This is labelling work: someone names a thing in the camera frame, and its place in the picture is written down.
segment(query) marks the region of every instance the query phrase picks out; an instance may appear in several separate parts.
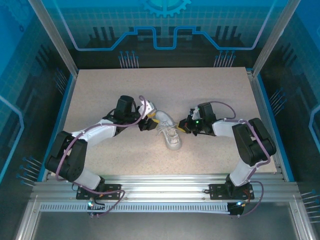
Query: sneaker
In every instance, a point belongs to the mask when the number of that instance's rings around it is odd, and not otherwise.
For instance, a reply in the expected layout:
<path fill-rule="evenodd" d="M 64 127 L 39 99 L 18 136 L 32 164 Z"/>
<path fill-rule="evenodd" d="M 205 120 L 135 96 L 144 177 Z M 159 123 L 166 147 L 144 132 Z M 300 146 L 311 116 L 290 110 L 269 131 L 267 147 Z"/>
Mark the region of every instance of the sneaker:
<path fill-rule="evenodd" d="M 178 150 L 181 148 L 182 142 L 176 128 L 177 123 L 175 123 L 167 113 L 160 110 L 155 112 L 154 118 L 159 121 L 157 135 L 163 133 L 166 147 L 170 150 Z"/>

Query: shoelace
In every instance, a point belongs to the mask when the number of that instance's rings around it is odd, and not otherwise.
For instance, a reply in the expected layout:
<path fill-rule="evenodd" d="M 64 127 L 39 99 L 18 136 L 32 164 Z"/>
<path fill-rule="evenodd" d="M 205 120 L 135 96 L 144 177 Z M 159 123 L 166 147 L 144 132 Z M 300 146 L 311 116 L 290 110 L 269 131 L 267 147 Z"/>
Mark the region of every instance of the shoelace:
<path fill-rule="evenodd" d="M 161 134 L 162 132 L 164 132 L 165 130 L 167 130 L 168 136 L 170 137 L 170 139 L 169 139 L 170 143 L 176 144 L 178 142 L 178 137 L 179 137 L 177 129 L 176 129 L 176 125 L 177 125 L 177 123 L 170 126 L 167 121 L 161 122 L 161 126 L 158 127 L 158 129 L 157 129 L 158 130 L 157 136 L 159 134 Z"/>

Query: speckled tabletop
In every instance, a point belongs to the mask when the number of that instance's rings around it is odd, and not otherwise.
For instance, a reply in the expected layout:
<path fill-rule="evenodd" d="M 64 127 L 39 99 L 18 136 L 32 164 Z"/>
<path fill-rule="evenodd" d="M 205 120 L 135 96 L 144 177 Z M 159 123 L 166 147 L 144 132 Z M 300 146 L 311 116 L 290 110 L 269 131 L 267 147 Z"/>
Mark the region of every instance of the speckled tabletop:
<path fill-rule="evenodd" d="M 231 105 L 237 119 L 259 117 L 247 72 L 232 68 L 153 68 L 80 70 L 64 130 L 74 132 L 97 123 L 117 105 L 121 95 L 139 95 L 179 122 L 190 108 L 207 101 Z M 225 106 L 212 105 L 217 118 L 232 116 Z M 166 148 L 156 130 L 127 128 L 87 150 L 85 166 L 99 175 L 225 174 L 236 166 L 239 154 L 228 137 L 185 134 L 182 148 Z M 259 172 L 276 171 L 274 162 Z"/>

